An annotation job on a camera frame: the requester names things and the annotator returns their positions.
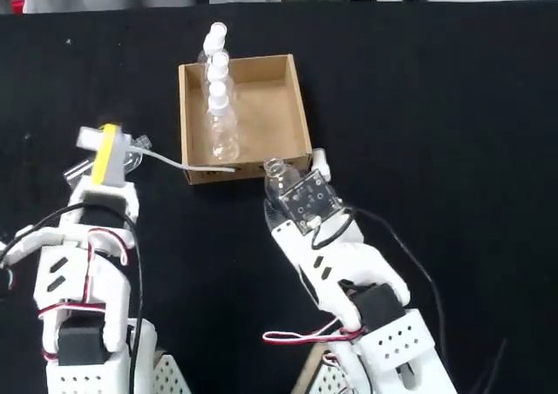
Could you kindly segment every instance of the black circuit board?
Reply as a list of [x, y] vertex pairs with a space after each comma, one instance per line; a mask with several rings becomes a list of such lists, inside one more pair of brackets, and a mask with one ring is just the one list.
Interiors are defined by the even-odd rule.
[[315, 170], [279, 197], [283, 212], [303, 235], [312, 231], [309, 224], [317, 216], [324, 222], [344, 208], [333, 187]]

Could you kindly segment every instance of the plastic bottle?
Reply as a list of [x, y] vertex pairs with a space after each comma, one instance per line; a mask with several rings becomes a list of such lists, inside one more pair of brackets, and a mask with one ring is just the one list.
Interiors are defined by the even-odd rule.
[[225, 52], [216, 52], [208, 65], [208, 81], [205, 86], [205, 96], [211, 83], [222, 82], [227, 87], [227, 95], [235, 100], [235, 82], [228, 73], [228, 55]]
[[[145, 148], [147, 150], [149, 150], [152, 146], [151, 141], [146, 135], [139, 136], [132, 142], [132, 145]], [[94, 155], [88, 157], [76, 166], [73, 166], [64, 172], [64, 179], [66, 179], [66, 182], [68, 182], [71, 189], [76, 188], [84, 174], [91, 174], [95, 157], [96, 156]], [[140, 165], [142, 159], [143, 155], [140, 153], [126, 153], [126, 157], [124, 158], [124, 171], [126, 173], [130, 173]]]
[[238, 159], [240, 143], [235, 110], [222, 82], [209, 86], [208, 134], [211, 154], [221, 162]]
[[300, 173], [281, 159], [266, 160], [263, 168], [266, 173], [265, 193], [271, 202], [301, 179]]
[[201, 50], [198, 56], [198, 64], [203, 65], [204, 72], [203, 79], [206, 78], [206, 73], [208, 69], [208, 63], [211, 61], [211, 57], [216, 52], [226, 52], [225, 50], [225, 37], [227, 36], [227, 26], [221, 22], [215, 22], [211, 25], [209, 33], [206, 35], [203, 41], [203, 50]]

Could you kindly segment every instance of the clear plastic bottle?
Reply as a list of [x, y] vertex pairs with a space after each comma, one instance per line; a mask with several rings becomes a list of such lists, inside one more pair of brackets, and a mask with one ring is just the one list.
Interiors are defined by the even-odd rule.
[[271, 202], [301, 179], [300, 173], [282, 159], [266, 160], [263, 168], [266, 173], [265, 193]]
[[[145, 148], [149, 150], [152, 147], [151, 141], [146, 135], [141, 135], [132, 142], [133, 146]], [[68, 182], [71, 189], [75, 189], [78, 185], [81, 177], [84, 174], [91, 174], [93, 169], [93, 164], [95, 163], [96, 156], [90, 156], [82, 162], [78, 163], [64, 172], [64, 179]], [[126, 153], [124, 158], [124, 171], [125, 173], [130, 173], [136, 167], [138, 167], [143, 159], [143, 155], [140, 153]]]
[[211, 154], [222, 162], [238, 159], [238, 122], [224, 83], [214, 82], [209, 86], [208, 106], [207, 123]]
[[213, 55], [208, 65], [208, 79], [205, 87], [202, 87], [204, 96], [209, 94], [209, 85], [214, 82], [223, 82], [227, 87], [227, 95], [234, 102], [236, 99], [235, 82], [228, 73], [228, 55], [225, 52], [217, 52]]

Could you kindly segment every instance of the black cable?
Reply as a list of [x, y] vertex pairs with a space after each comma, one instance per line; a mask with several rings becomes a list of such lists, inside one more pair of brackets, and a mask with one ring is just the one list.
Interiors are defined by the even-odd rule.
[[341, 234], [343, 234], [345, 231], [347, 231], [347, 228], [349, 228], [349, 226], [355, 220], [355, 213], [350, 208], [345, 208], [344, 211], [345, 211], [345, 214], [349, 215], [349, 217], [343, 223], [343, 225], [334, 234], [332, 234], [330, 237], [320, 241], [317, 244], [316, 244], [316, 238], [317, 238], [317, 235], [320, 234], [320, 226], [317, 226], [316, 228], [314, 228], [314, 235], [312, 236], [312, 243], [311, 243], [312, 248], [314, 250], [319, 250], [320, 248], [325, 248], [326, 246], [330, 245], [333, 241], [335, 241]]
[[[506, 347], [507, 347], [507, 339], [504, 339], [502, 340], [502, 343], [500, 343], [498, 352], [494, 357], [492, 370], [490, 372], [490, 376], [487, 381], [487, 386], [485, 387], [484, 391], [482, 391], [482, 394], [490, 394], [494, 382], [496, 381], [496, 377], [498, 376], [498, 370], [500, 368], [501, 360], [504, 357], [504, 351], [506, 350]], [[487, 363], [485, 369], [480, 373], [476, 384], [471, 388], [471, 390], [469, 390], [468, 394], [480, 394], [480, 386], [482, 385], [482, 381], [488, 375], [488, 370], [490, 370], [490, 367], [488, 365], [489, 363]]]
[[439, 327], [439, 349], [440, 355], [442, 356], [442, 362], [447, 367], [447, 349], [446, 349], [446, 316], [444, 315], [444, 307], [442, 305], [442, 296], [439, 293], [438, 285], [432, 279], [430, 274], [426, 271], [425, 267], [419, 262], [419, 259], [412, 253], [412, 251], [407, 247], [407, 245], [399, 238], [395, 229], [391, 226], [391, 224], [385, 220], [384, 218], [371, 213], [362, 208], [358, 207], [351, 207], [351, 209], [357, 213], [362, 214], [363, 216], [369, 218], [370, 220], [379, 222], [384, 226], [384, 228], [391, 234], [391, 236], [395, 239], [398, 245], [403, 249], [405, 254], [411, 259], [411, 261], [415, 264], [415, 266], [420, 270], [420, 273], [426, 278], [426, 280], [430, 283], [432, 288], [432, 294], [434, 295], [434, 301], [436, 303], [436, 310], [438, 311], [438, 327]]
[[32, 228], [27, 230], [25, 233], [15, 237], [8, 245], [4, 248], [3, 252], [0, 254], [0, 264], [2, 264], [3, 259], [6, 257], [8, 252], [18, 244], [24, 237], [27, 235], [36, 232], [40, 228], [44, 227], [51, 221], [58, 219], [60, 216], [66, 213], [70, 213], [71, 211], [75, 211], [77, 209], [81, 209], [84, 207], [95, 207], [99, 209], [103, 209], [108, 211], [116, 216], [118, 216], [126, 225], [130, 228], [130, 233], [132, 233], [133, 240], [135, 242], [136, 248], [136, 259], [138, 261], [138, 313], [136, 317], [136, 331], [135, 337], [133, 339], [133, 347], [132, 347], [132, 355], [130, 356], [130, 379], [129, 379], [129, 392], [133, 394], [134, 392], [134, 380], [135, 380], [135, 371], [136, 371], [136, 363], [138, 362], [138, 351], [140, 349], [140, 337], [141, 337], [141, 324], [143, 321], [143, 272], [141, 267], [141, 255], [140, 255], [140, 241], [138, 240], [138, 235], [136, 233], [136, 227], [133, 220], [128, 217], [126, 214], [122, 214], [116, 211], [113, 208], [99, 205], [90, 202], [79, 202], [78, 204], [70, 205], [68, 207], [60, 208], [58, 211], [55, 211], [52, 214], [47, 215], [37, 224], [35, 224]]

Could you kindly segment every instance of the stacked bottles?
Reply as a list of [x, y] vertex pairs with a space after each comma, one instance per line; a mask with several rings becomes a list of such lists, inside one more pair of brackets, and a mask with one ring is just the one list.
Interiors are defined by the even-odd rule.
[[214, 82], [222, 82], [227, 87], [228, 97], [235, 100], [235, 82], [228, 74], [228, 54], [220, 51], [213, 55], [208, 65], [207, 88]]
[[209, 151], [220, 162], [232, 162], [240, 155], [240, 144], [236, 113], [232, 105], [235, 83], [228, 74], [225, 36], [225, 24], [212, 24], [203, 42], [198, 63], [201, 65], [201, 91], [208, 103], [206, 123]]
[[237, 117], [228, 94], [221, 81], [209, 85], [208, 135], [211, 154], [219, 161], [230, 162], [238, 159], [240, 144]]
[[221, 22], [211, 25], [206, 39], [203, 41], [203, 50], [198, 56], [198, 64], [202, 67], [201, 78], [205, 81], [208, 74], [208, 65], [211, 63], [213, 55], [217, 52], [225, 52], [225, 37], [227, 36], [227, 26]]

